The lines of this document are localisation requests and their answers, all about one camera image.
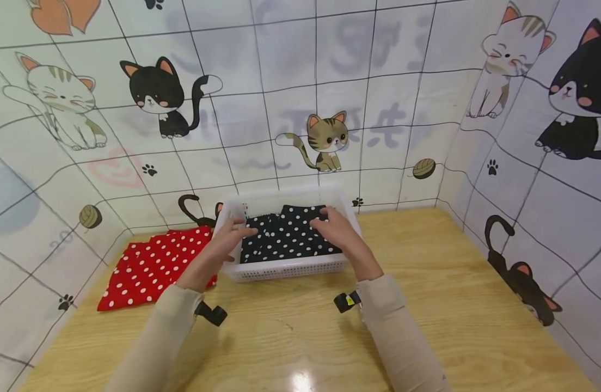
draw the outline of black polka dot fabric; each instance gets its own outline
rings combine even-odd
[[[285,205],[280,214],[248,218],[246,226],[257,228],[258,232],[242,241],[240,263],[342,253],[342,249],[329,243],[309,226],[312,219],[327,219],[326,215],[320,214],[323,207]]]

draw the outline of cat wallpaper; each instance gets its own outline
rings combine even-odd
[[[0,391],[132,235],[330,183],[446,210],[601,391],[601,0],[3,2]]]

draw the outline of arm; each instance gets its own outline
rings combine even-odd
[[[176,284],[165,289],[139,339],[108,382],[106,392],[163,390],[182,343],[192,330],[194,311],[203,300],[207,281],[220,270],[223,261],[234,260],[229,253],[243,237],[257,232],[255,228],[234,228],[242,222],[228,219]]]
[[[364,321],[394,390],[450,392],[440,362],[405,309],[403,293],[394,278],[383,274],[371,249],[345,217],[332,207],[326,207],[324,213],[329,215],[328,222],[315,220],[311,224],[341,248],[353,266]]]

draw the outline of cat pink cheek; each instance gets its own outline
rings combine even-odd
[[[581,98],[577,99],[577,103],[584,107],[590,106],[592,105],[592,99],[588,98],[588,96],[582,96]]]

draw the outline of right hand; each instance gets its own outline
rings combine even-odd
[[[316,218],[309,225],[316,229],[330,243],[345,250],[354,247],[355,244],[364,243],[346,217],[333,207],[324,207],[321,214],[327,215],[326,221]]]

